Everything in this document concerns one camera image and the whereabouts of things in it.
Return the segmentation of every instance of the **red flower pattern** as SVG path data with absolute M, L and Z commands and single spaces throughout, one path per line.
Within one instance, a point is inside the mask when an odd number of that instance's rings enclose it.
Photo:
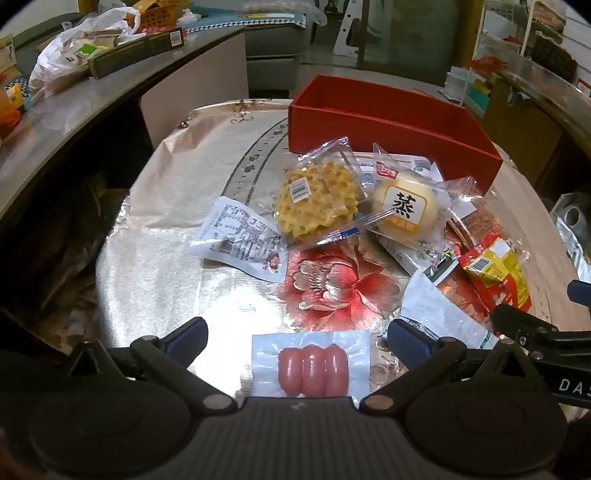
M 299 330 L 381 328 L 400 293 L 384 268 L 346 240 L 293 253 L 282 284 L 269 296 L 287 305 Z

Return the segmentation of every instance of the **cardboard box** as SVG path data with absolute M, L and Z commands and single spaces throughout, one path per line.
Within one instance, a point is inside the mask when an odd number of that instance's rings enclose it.
M 143 38 L 109 50 L 98 57 L 90 59 L 88 67 L 90 74 L 94 78 L 101 79 L 140 60 L 175 48 L 182 48 L 183 45 L 183 29 L 180 27 L 173 28 L 165 32 L 146 35 Z
M 0 38 L 0 73 L 17 64 L 17 54 L 14 51 L 12 35 Z
M 317 75 L 289 107 L 290 150 L 307 153 L 347 136 L 354 151 L 419 155 L 446 180 L 472 176 L 486 192 L 503 163 L 474 116 L 419 92 Z

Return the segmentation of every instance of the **wooden cabinet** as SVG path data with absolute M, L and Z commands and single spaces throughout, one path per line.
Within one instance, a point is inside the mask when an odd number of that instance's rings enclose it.
M 564 132 L 532 100 L 502 79 L 495 82 L 482 126 L 534 187 Z

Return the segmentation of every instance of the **vacuum-sealed sausage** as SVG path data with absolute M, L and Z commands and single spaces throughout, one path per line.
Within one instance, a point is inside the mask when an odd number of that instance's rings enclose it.
M 279 385 L 288 397 L 301 393 L 303 356 L 299 348 L 284 348 L 279 353 Z
M 301 391 L 306 397 L 324 397 L 326 390 L 324 349 L 318 345 L 308 345 L 301 351 L 303 357 Z
M 349 391 L 349 359 L 345 351 L 334 343 L 324 349 L 326 367 L 325 397 L 344 397 Z
M 367 330 L 270 333 L 252 336 L 253 397 L 369 395 Z

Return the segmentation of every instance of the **blue gripper pad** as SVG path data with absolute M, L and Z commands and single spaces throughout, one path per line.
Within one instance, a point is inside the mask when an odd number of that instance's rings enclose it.
M 402 319 L 394 319 L 388 326 L 388 346 L 409 370 L 418 367 L 439 348 L 436 340 Z

